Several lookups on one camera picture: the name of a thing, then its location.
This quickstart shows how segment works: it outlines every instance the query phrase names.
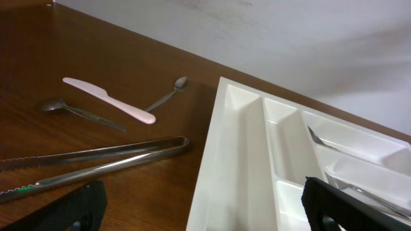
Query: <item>brown wooden surface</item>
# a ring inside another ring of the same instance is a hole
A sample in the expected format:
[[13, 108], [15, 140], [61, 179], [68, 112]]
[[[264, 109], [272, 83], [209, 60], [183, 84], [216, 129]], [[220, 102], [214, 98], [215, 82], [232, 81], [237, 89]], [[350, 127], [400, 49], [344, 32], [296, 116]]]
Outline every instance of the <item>brown wooden surface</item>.
[[[0, 54], [0, 159], [173, 135], [190, 139], [191, 150], [186, 155], [101, 178], [109, 199], [101, 230], [185, 229], [220, 76], [411, 141], [402, 133], [58, 4], [0, 12]], [[66, 76], [103, 87], [114, 98], [139, 108], [172, 91], [173, 82], [181, 76], [189, 76], [192, 82], [187, 92], [177, 93], [155, 109], [157, 122], [147, 125], [63, 83]], [[123, 133], [69, 112], [34, 109], [38, 101], [56, 96], [128, 131]], [[110, 161], [3, 172], [0, 190]], [[0, 227], [79, 185], [0, 205]]]
[[53, 4], [53, 0], [0, 0], [0, 11], [43, 4]]

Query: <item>white wall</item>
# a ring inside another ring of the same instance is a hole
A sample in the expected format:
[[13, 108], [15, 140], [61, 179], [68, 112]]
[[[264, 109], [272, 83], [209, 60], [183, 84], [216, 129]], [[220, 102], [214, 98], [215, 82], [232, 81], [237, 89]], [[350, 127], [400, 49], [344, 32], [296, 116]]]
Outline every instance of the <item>white wall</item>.
[[409, 0], [57, 0], [411, 135]]

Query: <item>metal tongs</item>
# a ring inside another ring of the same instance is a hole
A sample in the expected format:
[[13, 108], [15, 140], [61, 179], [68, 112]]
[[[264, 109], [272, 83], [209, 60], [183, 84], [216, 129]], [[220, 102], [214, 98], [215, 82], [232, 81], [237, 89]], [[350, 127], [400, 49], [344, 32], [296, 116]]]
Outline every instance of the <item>metal tongs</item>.
[[53, 189], [58, 186], [73, 184], [87, 178], [105, 175], [126, 167], [174, 157], [175, 155], [184, 152], [188, 142], [188, 139], [185, 137], [173, 137], [169, 139], [114, 146], [109, 148], [98, 148], [94, 150], [76, 151], [58, 155], [0, 160], [0, 171], [5, 171], [23, 167], [50, 166], [54, 164], [65, 164], [68, 162], [136, 153], [133, 157], [126, 158], [124, 160], [119, 160], [96, 167], [90, 167], [60, 176], [54, 176], [44, 180], [39, 180], [34, 185], [23, 186], [7, 192], [0, 192], [0, 203]]

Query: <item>cutlery tray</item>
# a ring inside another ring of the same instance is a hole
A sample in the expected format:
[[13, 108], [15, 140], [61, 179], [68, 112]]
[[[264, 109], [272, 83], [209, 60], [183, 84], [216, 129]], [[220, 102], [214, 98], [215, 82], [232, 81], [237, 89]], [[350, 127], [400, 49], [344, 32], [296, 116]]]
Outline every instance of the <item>cutlery tray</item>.
[[324, 172], [411, 209], [410, 166], [407, 142], [221, 77], [186, 230], [311, 230], [302, 190]]

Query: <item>pink knife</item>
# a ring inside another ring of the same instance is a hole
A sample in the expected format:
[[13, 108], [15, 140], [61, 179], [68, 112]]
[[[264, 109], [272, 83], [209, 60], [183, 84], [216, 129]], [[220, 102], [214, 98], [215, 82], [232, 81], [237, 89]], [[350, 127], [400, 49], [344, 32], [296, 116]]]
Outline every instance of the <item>pink knife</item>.
[[124, 111], [125, 113], [129, 114], [130, 116], [146, 123], [146, 124], [152, 124], [155, 122], [155, 116], [151, 115], [148, 112], [145, 112], [144, 110], [138, 109], [136, 107], [130, 106], [126, 103], [123, 103], [121, 101], [118, 101], [116, 99], [113, 99], [107, 94], [107, 91], [102, 89], [101, 87], [97, 87], [91, 83], [87, 83], [82, 80], [76, 80], [73, 78], [68, 78], [65, 77], [63, 78], [63, 81], [65, 83], [68, 83], [72, 86], [75, 86], [79, 89], [84, 90], [85, 92], [88, 92], [89, 94], [92, 94], [93, 96], [96, 96], [97, 98], [106, 101], [107, 103], [110, 103], [111, 105], [115, 106], [116, 108]]

